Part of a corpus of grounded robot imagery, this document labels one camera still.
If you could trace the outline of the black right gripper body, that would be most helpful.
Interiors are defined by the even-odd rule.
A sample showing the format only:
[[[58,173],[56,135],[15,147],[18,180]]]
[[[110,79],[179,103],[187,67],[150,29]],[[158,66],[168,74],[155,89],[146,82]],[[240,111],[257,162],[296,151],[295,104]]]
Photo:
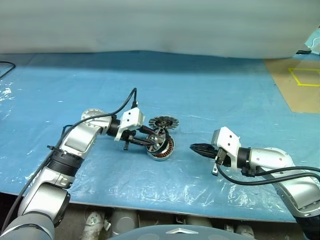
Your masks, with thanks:
[[[231,166],[231,158],[227,155],[227,151],[223,148],[219,147],[218,150],[213,151],[213,159],[214,159],[214,165],[212,169],[213,175],[218,175],[218,165],[230,167]]]

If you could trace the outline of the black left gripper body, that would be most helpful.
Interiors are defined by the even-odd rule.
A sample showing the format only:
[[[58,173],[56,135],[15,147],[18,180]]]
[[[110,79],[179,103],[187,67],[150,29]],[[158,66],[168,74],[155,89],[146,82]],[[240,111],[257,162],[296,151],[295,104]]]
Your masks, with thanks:
[[[129,149],[129,144],[139,145],[137,140],[134,138],[136,135],[136,130],[125,130],[121,135],[121,140],[124,141],[123,150],[127,151]]]

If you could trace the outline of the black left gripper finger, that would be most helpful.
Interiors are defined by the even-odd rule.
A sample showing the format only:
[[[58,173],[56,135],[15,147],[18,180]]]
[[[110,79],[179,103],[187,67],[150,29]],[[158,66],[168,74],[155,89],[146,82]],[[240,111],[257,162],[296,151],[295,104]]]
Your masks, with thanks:
[[[155,144],[154,141],[142,138],[135,138],[129,140],[131,144],[139,145],[139,146],[153,146]]]
[[[146,134],[146,135],[156,135],[157,134],[153,129],[151,129],[147,126],[141,126],[140,128],[137,129],[137,131],[139,131],[142,134]]]

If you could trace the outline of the brown board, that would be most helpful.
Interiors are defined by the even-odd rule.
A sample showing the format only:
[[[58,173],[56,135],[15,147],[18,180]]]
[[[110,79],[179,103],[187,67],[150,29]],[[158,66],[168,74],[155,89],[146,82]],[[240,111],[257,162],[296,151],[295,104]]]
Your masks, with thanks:
[[[292,112],[320,114],[320,87],[298,86],[288,71],[288,68],[320,69],[320,60],[268,59],[264,63]],[[294,73],[302,83],[320,84],[317,72]]]

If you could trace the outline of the white printed bag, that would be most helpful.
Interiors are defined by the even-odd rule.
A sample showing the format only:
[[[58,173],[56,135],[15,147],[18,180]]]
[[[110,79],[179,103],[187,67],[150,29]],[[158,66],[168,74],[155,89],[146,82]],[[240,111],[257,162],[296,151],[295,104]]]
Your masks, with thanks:
[[[103,211],[92,211],[85,221],[80,240],[105,240],[111,228]]]

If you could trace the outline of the white foam backdrop sheet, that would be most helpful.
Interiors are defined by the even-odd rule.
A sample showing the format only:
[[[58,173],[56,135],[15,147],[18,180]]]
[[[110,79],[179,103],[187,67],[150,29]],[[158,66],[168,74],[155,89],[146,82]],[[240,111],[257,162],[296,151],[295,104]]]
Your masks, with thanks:
[[[0,53],[293,56],[320,0],[0,0]]]

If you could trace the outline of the yellow tape square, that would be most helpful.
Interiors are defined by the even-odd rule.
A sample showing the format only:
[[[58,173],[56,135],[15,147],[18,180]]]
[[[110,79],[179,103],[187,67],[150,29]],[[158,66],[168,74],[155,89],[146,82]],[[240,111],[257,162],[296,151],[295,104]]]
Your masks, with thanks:
[[[296,84],[299,87],[319,87],[320,88],[320,83],[319,84],[315,84],[315,83],[302,83],[300,82],[300,80],[298,79],[298,77],[295,75],[294,71],[303,71],[303,72],[316,72],[318,74],[320,74],[320,69],[317,68],[288,68],[288,71],[290,72],[291,76],[293,77],[293,79],[295,80]]]

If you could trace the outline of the grey round container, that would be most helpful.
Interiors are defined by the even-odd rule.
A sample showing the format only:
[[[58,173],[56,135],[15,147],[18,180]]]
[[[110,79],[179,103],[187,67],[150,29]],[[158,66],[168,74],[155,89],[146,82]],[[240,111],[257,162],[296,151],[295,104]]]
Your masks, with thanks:
[[[136,210],[116,208],[111,215],[111,236],[129,232],[139,227],[139,215]]]

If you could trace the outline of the black spoked rotor ring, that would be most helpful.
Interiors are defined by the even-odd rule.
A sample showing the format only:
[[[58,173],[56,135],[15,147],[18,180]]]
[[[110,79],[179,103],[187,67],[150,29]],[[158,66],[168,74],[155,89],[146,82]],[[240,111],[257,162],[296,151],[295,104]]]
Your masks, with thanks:
[[[149,134],[146,139],[151,142],[151,145],[146,146],[147,152],[158,154],[162,152],[168,143],[168,131],[163,127],[156,127],[155,134]]]

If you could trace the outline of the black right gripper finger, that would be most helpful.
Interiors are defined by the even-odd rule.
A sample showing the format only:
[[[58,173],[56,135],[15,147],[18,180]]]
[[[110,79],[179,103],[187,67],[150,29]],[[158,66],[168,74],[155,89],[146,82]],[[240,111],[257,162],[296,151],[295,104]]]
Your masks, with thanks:
[[[190,145],[193,151],[213,151],[213,146],[208,143],[193,143]]]
[[[206,158],[215,158],[215,149],[213,148],[213,151],[194,151],[197,154],[206,157]]]

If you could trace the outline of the grey robot torso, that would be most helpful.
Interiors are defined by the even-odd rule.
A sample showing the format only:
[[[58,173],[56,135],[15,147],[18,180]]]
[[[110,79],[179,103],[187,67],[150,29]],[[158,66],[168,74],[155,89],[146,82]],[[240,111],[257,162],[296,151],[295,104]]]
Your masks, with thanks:
[[[164,224],[135,228],[108,240],[254,240],[234,232],[200,225]]]

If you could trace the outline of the teal fabric bundle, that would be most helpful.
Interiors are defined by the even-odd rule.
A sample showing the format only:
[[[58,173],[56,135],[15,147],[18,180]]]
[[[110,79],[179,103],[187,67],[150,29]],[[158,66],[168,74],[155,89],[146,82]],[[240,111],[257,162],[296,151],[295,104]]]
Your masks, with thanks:
[[[309,36],[308,40],[305,42],[305,45],[313,54],[320,55],[320,25]]]

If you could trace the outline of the white rounded container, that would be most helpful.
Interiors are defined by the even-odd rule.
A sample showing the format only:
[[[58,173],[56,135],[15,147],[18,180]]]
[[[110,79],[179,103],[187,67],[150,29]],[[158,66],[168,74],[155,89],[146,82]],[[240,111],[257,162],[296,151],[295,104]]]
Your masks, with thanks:
[[[254,231],[253,231],[252,227],[249,225],[244,225],[244,224],[238,225],[235,230],[235,233],[242,235],[242,236],[249,237],[251,239],[255,238]]]

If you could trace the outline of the silver stator with copper coils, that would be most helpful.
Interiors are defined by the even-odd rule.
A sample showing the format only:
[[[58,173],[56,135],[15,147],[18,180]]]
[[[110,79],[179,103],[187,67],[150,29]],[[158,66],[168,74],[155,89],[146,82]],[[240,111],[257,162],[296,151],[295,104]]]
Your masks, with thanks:
[[[162,162],[162,161],[165,161],[167,160],[174,152],[174,149],[175,149],[175,141],[174,139],[171,137],[169,140],[168,140],[168,143],[167,143],[167,146],[166,148],[160,152],[160,153],[150,153],[150,152],[147,152],[147,154],[155,161],[158,161],[158,162]]]

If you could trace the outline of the round metal rotor disc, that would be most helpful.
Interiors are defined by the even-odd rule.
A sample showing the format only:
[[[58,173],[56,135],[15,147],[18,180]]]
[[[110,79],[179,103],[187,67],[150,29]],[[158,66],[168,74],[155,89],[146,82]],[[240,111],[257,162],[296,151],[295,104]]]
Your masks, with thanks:
[[[167,130],[175,129],[180,122],[177,118],[169,115],[155,116],[148,121],[150,128],[161,127]]]

